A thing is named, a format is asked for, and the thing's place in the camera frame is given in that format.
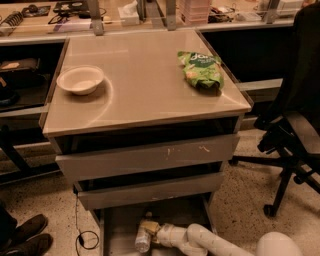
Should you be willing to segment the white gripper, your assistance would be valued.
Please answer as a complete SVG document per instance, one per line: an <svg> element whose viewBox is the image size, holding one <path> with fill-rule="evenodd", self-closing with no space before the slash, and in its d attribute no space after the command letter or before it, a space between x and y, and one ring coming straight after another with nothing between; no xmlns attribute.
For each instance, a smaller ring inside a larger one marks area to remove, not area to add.
<svg viewBox="0 0 320 256"><path fill-rule="evenodd" d="M140 226L152 236L157 234L156 238L161 245L165 247L177 246L177 228L173 224L164 224L162 227L160 227L158 222L144 219L141 221Z"/></svg>

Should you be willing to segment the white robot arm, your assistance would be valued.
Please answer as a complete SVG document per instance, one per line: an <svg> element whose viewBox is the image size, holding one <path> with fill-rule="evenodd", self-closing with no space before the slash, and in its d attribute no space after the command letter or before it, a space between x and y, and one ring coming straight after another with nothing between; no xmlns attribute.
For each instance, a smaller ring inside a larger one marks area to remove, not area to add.
<svg viewBox="0 0 320 256"><path fill-rule="evenodd" d="M135 247L140 253L146 253L152 242L168 248L175 247L185 256L208 256L208 253L214 256L303 256L297 244L279 232L263 235L252 254L196 223L183 228L169 223L159 225L144 219L138 228Z"/></svg>

